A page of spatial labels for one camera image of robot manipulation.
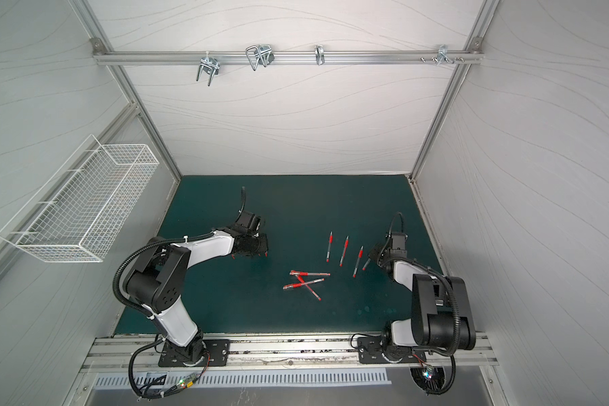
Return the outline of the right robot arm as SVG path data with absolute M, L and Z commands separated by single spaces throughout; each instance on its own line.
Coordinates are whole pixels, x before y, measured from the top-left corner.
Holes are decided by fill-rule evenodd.
M 465 281 L 438 274 L 409 258 L 406 242 L 405 233 L 389 232 L 385 243 L 376 245 L 369 255 L 411 295 L 410 316 L 385 326 L 382 351 L 395 360 L 404 350 L 450 357 L 459 350 L 474 349 L 477 332 Z

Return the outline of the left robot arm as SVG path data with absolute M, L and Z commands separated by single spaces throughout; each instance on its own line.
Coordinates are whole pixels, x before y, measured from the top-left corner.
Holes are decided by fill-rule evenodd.
M 224 228 L 180 239 L 153 238 L 130 254 L 113 277 L 116 299 L 151 320 L 175 348 L 194 351 L 201 330 L 182 303 L 189 268 L 225 256 L 262 256 L 268 239 L 262 218 L 241 211 Z

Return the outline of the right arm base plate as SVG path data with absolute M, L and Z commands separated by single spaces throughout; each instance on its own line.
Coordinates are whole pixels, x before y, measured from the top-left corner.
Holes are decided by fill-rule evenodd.
M 350 338 L 349 343 L 357 352 L 358 360 L 362 365 L 424 365 L 426 363 L 426 357 L 422 353 L 416 353 L 409 347 L 386 346 L 380 336 L 357 333 Z

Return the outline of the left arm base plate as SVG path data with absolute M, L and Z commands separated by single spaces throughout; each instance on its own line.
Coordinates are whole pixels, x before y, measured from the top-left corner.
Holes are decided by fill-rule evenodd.
M 167 342 L 162 349 L 158 366 L 196 367 L 204 366 L 206 362 L 209 362 L 209 366 L 226 366 L 230 344 L 228 339 L 204 339 L 183 348 Z

